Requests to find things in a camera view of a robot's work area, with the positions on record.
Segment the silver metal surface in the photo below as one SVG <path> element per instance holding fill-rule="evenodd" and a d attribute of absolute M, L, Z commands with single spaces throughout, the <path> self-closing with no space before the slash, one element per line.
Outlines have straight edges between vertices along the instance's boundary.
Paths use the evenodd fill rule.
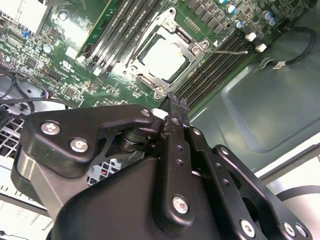
<path fill-rule="evenodd" d="M 302 226 L 300 226 L 299 224 L 296 224 L 295 228 L 298 230 L 299 233 L 301 233 L 302 236 L 304 236 L 305 238 L 307 237 L 307 233 Z"/>
<path fill-rule="evenodd" d="M 284 229 L 286 230 L 286 232 L 291 235 L 292 237 L 296 236 L 296 232 L 295 230 L 293 229 L 293 227 L 287 223 L 287 222 L 284 222 L 283 223 L 283 226 L 284 226 Z"/>
<path fill-rule="evenodd" d="M 17 170 L 31 182 L 53 220 L 56 219 L 60 209 L 70 198 L 88 188 L 87 176 L 62 177 L 28 157 L 23 149 L 20 151 Z"/>
<path fill-rule="evenodd" d="M 142 110 L 141 110 L 141 113 L 142 113 L 143 115 L 145 115 L 146 117 L 150 117 L 150 113 L 149 113 L 149 111 L 146 110 L 146 109 L 142 109 Z"/>
<path fill-rule="evenodd" d="M 221 147 L 220 149 L 221 149 L 221 152 L 222 152 L 223 154 L 225 154 L 225 155 L 228 155 L 228 154 L 229 154 L 228 150 L 225 149 L 224 147 Z"/>
<path fill-rule="evenodd" d="M 181 26 L 175 21 L 176 10 L 174 7 L 169 8 L 165 12 L 161 13 L 155 18 L 155 20 L 148 26 L 147 30 L 143 34 L 139 44 L 136 47 L 134 58 L 129 60 L 128 71 L 133 76 L 139 78 L 147 86 L 155 91 L 155 94 L 166 96 L 168 92 L 175 89 L 181 81 L 187 77 L 187 75 L 199 64 L 203 59 L 205 51 L 209 48 L 209 42 L 204 40 L 197 42 L 194 40 Z M 183 34 L 177 34 L 175 31 L 178 29 Z M 168 83 L 157 76 L 150 74 L 147 66 L 141 63 L 139 56 L 144 51 L 147 51 L 146 47 L 154 40 L 155 35 L 163 36 L 163 38 L 169 43 L 179 46 L 181 54 L 188 60 L 189 64 L 183 70 L 174 82 Z"/>
<path fill-rule="evenodd" d="M 54 122 L 46 122 L 41 125 L 41 130 L 48 135 L 57 135 L 60 133 L 60 127 Z"/>
<path fill-rule="evenodd" d="M 242 219 L 240 221 L 240 225 L 245 234 L 247 234 L 250 238 L 255 237 L 256 232 L 254 230 L 254 227 L 250 224 L 250 222 L 248 222 L 245 219 Z"/>
<path fill-rule="evenodd" d="M 75 138 L 71 140 L 70 147 L 73 151 L 78 153 L 84 153 L 89 148 L 88 143 L 81 138 Z"/>
<path fill-rule="evenodd" d="M 199 129 L 197 129 L 197 128 L 194 128 L 194 129 L 193 129 L 193 132 L 194 132 L 195 134 L 197 134 L 197 135 L 201 135 L 201 132 L 200 132 Z"/>
<path fill-rule="evenodd" d="M 175 210 L 180 214 L 186 214 L 189 210 L 188 203 L 180 196 L 174 196 L 172 203 Z"/>

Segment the heatsink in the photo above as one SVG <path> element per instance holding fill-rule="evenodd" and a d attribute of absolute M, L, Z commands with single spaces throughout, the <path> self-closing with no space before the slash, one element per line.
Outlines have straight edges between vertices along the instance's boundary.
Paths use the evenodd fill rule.
<path fill-rule="evenodd" d="M 49 11 L 38 0 L 0 0 L 1 17 L 35 35 L 42 29 Z"/>

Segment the white sticker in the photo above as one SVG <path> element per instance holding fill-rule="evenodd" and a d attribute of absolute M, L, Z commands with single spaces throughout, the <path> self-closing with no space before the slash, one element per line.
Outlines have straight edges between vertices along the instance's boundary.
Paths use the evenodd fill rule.
<path fill-rule="evenodd" d="M 77 54 L 78 54 L 78 52 L 70 46 L 68 47 L 68 49 L 65 52 L 65 55 L 72 58 L 73 60 L 76 59 Z"/>
<path fill-rule="evenodd" d="M 273 67 L 273 69 L 280 69 L 286 65 L 286 61 L 278 61 L 278 63 Z"/>

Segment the ram slot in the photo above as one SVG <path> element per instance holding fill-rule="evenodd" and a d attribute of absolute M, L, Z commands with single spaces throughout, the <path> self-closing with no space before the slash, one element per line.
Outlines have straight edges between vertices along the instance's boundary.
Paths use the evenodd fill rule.
<path fill-rule="evenodd" d="M 195 107 L 235 71 L 254 51 L 254 47 L 244 40 L 241 33 L 235 32 L 219 50 L 249 51 L 245 55 L 213 53 L 208 60 L 190 77 L 176 93 L 188 101 L 190 108 Z"/>
<path fill-rule="evenodd" d="M 112 59 L 112 62 L 109 64 L 107 70 L 111 71 L 116 63 L 120 61 L 120 59 L 124 56 L 124 53 L 128 49 L 127 47 L 135 38 L 141 34 L 142 37 L 142 30 L 146 27 L 147 23 L 151 20 L 153 15 L 157 11 L 158 5 L 162 2 L 162 0 L 153 0 L 149 2 L 148 8 L 142 10 L 142 13 L 139 14 L 138 19 L 136 20 L 134 26 L 130 29 L 130 31 L 124 37 L 124 41 L 120 43 L 119 47 L 117 48 L 119 51 L 115 54 Z"/>
<path fill-rule="evenodd" d="M 117 10 L 117 14 L 113 16 L 109 24 L 105 27 L 105 30 L 99 37 L 95 46 L 88 52 L 88 55 L 91 56 L 91 60 L 96 62 L 100 55 L 104 52 L 105 48 L 108 46 L 108 41 L 115 34 L 116 30 L 124 21 L 124 17 L 131 10 L 132 5 L 134 5 L 135 0 L 124 0 L 120 7 Z"/>
<path fill-rule="evenodd" d="M 129 13 L 126 15 L 126 18 L 122 22 L 121 26 L 115 29 L 114 34 L 109 36 L 108 41 L 104 42 L 105 48 L 103 49 L 102 54 L 97 56 L 99 57 L 97 65 L 104 67 L 107 64 L 105 59 L 108 59 L 109 56 L 113 53 L 113 51 L 115 50 L 114 47 L 117 47 L 117 44 L 125 36 L 127 30 L 131 26 L 131 23 L 134 22 L 135 18 L 139 14 L 140 10 L 144 7 L 144 5 L 144 0 L 135 1 L 134 6 L 131 7 Z"/>

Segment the motherboard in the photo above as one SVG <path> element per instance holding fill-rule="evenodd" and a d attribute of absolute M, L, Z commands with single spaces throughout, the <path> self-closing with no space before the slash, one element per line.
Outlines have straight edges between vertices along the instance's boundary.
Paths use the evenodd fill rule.
<path fill-rule="evenodd" d="M 174 92 L 194 112 L 315 3 L 2 0 L 0 67 L 78 108 L 151 109 Z"/>

